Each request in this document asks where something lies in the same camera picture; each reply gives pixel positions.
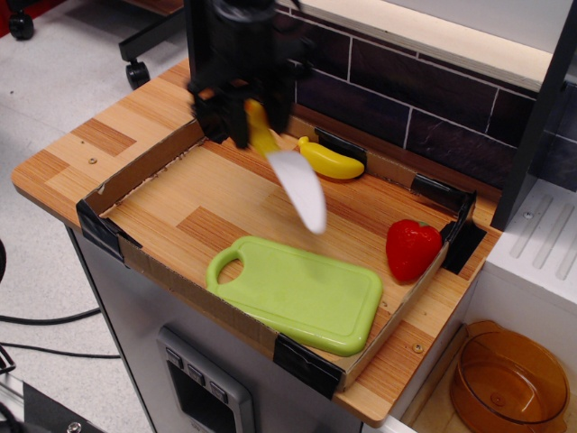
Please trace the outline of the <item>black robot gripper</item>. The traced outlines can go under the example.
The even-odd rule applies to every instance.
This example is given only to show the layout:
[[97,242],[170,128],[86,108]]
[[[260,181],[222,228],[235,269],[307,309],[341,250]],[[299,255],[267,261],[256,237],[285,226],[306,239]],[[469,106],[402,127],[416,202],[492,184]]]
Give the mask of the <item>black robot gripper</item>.
[[215,83],[193,92],[192,110],[205,137],[249,146],[245,99],[263,103],[270,128],[284,133],[295,85],[311,69],[315,43],[302,24],[285,21],[275,1],[211,1]]

